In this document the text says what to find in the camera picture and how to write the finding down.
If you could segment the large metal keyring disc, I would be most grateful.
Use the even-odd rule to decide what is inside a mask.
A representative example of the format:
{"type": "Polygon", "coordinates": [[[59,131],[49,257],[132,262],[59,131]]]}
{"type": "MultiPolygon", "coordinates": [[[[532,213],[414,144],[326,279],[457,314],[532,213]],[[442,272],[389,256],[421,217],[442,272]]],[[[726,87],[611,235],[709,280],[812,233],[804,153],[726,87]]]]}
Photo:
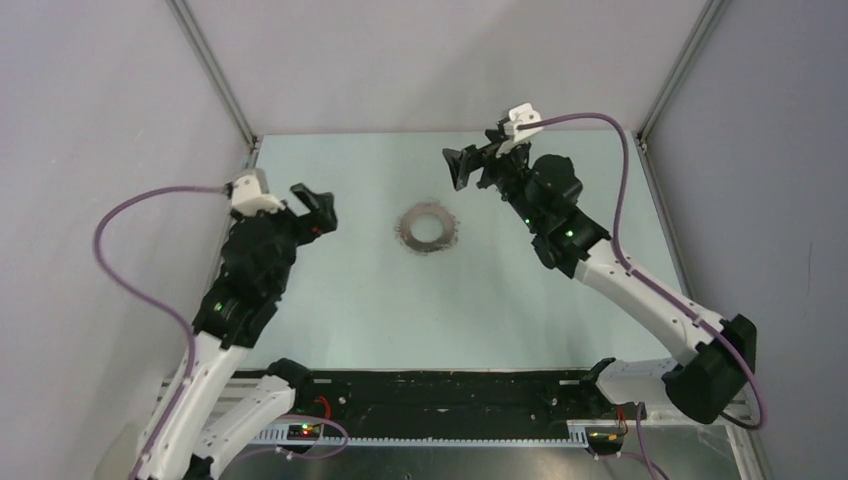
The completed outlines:
{"type": "Polygon", "coordinates": [[[395,227],[399,242],[410,252],[428,255],[452,248],[458,241],[459,221],[438,202],[413,205],[395,227]]]}

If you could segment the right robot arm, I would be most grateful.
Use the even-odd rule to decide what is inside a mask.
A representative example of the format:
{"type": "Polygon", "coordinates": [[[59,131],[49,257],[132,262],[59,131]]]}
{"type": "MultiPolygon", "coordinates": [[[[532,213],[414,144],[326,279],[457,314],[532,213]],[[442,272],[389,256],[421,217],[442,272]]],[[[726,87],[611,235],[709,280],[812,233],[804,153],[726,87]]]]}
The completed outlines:
{"type": "Polygon", "coordinates": [[[580,392],[583,409],[604,418],[625,403],[660,403],[701,424],[727,419],[727,408],[755,369],[753,322],[743,315],[728,320],[669,291],[616,252],[610,233],[577,205],[583,185],[570,158],[546,154],[531,161],[527,144],[504,155],[496,150],[494,144],[443,149],[454,189],[465,188],[471,174],[480,172],[478,187],[495,187],[513,208],[546,268],[603,295],[669,353],[658,360],[603,361],[580,392]]]}

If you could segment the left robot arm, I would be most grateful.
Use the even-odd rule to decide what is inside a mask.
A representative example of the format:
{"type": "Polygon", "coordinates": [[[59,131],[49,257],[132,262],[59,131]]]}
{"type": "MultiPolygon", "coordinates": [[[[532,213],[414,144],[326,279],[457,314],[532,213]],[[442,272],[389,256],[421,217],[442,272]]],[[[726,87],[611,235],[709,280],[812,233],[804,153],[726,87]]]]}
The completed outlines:
{"type": "Polygon", "coordinates": [[[277,417],[304,416],[316,403],[305,366],[282,359],[227,413],[208,420],[220,394],[277,312],[300,247],[335,231],[330,192],[298,183],[291,192],[306,207],[297,214],[247,176],[221,191],[234,222],[221,248],[217,277],[189,326],[180,379],[144,433],[132,479],[217,479],[251,440],[277,417]]]}

